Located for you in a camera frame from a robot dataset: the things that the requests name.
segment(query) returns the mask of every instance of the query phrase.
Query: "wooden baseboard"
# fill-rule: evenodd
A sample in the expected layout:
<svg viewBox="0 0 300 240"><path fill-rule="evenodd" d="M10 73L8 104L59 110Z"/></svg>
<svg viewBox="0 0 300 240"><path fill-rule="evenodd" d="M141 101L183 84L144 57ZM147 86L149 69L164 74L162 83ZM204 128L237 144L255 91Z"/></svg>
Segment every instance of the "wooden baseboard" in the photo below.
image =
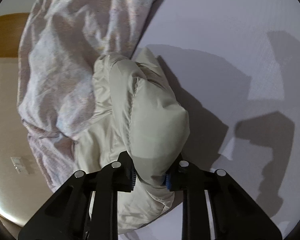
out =
<svg viewBox="0 0 300 240"><path fill-rule="evenodd" d="M0 16L0 57L18 57L18 47L29 13Z"/></svg>

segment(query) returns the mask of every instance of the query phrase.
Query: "crumpled sheet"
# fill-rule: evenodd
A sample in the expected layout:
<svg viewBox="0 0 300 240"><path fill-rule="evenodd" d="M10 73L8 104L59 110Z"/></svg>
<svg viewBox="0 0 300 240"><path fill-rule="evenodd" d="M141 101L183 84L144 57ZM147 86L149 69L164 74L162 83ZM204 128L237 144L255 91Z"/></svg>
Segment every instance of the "crumpled sheet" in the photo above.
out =
<svg viewBox="0 0 300 240"><path fill-rule="evenodd" d="M94 111L93 64L131 57L154 0L37 0L19 46L18 112L56 191L78 169L74 142Z"/></svg>

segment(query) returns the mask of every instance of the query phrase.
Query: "white fabric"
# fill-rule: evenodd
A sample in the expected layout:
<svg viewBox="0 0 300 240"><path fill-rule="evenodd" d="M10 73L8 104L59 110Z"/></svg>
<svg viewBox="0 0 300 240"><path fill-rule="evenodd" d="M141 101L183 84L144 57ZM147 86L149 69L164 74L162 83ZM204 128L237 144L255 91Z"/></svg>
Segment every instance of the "white fabric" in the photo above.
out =
<svg viewBox="0 0 300 240"><path fill-rule="evenodd" d="M48 186L77 167L73 142L94 111L93 64L130 57L154 0L37 0L19 46L18 112Z"/></svg>
<svg viewBox="0 0 300 240"><path fill-rule="evenodd" d="M95 112L79 134L75 159L87 173L116 161L127 150L138 173L131 193L118 193L119 234L151 222L171 207L164 175L189 135L188 113L145 48L137 63L111 53L95 63Z"/></svg>

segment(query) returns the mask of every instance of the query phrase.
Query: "silver screw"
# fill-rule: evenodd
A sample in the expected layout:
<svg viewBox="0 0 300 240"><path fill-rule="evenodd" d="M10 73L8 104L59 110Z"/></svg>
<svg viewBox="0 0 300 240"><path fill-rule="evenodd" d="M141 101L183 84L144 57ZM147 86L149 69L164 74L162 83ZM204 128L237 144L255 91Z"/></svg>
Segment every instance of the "silver screw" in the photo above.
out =
<svg viewBox="0 0 300 240"><path fill-rule="evenodd" d="M188 167L189 166L189 162L187 162L187 161L180 161L179 165L180 165L180 167Z"/></svg>
<svg viewBox="0 0 300 240"><path fill-rule="evenodd" d="M226 176L227 173L226 173L226 171L223 170L223 169L218 169L218 170L217 170L217 175L223 177L223 176Z"/></svg>
<svg viewBox="0 0 300 240"><path fill-rule="evenodd" d="M120 162L114 162L114 163L111 164L111 166L113 168L119 168L121 166L121 163Z"/></svg>
<svg viewBox="0 0 300 240"><path fill-rule="evenodd" d="M83 171L76 171L76 172L74 173L74 176L75 176L76 178L81 178L83 175L84 175L84 172L83 172Z"/></svg>

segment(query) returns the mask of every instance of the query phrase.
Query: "jacket sleeve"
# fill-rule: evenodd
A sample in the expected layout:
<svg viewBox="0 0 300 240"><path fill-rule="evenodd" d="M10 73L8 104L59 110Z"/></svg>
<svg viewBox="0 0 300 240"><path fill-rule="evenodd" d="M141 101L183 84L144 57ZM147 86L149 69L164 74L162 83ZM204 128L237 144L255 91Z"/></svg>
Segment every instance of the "jacket sleeve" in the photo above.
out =
<svg viewBox="0 0 300 240"><path fill-rule="evenodd" d="M141 180L160 187L189 135L187 111L146 48L137 64L119 60L109 70L113 113Z"/></svg>

